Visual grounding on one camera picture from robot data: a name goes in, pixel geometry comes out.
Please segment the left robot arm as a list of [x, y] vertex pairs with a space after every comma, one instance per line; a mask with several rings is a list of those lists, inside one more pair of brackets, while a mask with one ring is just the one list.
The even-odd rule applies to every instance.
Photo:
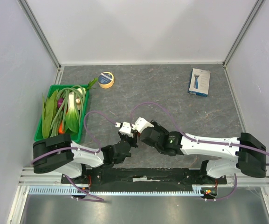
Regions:
[[67, 175], [76, 183], [87, 180], [85, 166], [98, 168], [103, 165], [123, 163], [131, 157], [130, 149], [138, 147], [138, 133], [132, 137], [119, 134], [120, 141], [101, 149], [92, 149], [79, 145], [71, 140], [69, 134], [58, 135], [37, 141], [33, 144], [33, 160], [31, 162], [36, 174], [57, 172]]

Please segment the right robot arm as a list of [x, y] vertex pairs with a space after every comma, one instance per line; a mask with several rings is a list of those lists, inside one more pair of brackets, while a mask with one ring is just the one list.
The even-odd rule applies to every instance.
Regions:
[[206, 155], [217, 160], [204, 161], [199, 180], [208, 184], [224, 175], [242, 173], [254, 178], [266, 176], [265, 146], [249, 133], [239, 137], [210, 138], [179, 131], [168, 131], [156, 121], [138, 118], [133, 129], [139, 133], [141, 142], [154, 147], [160, 154]]

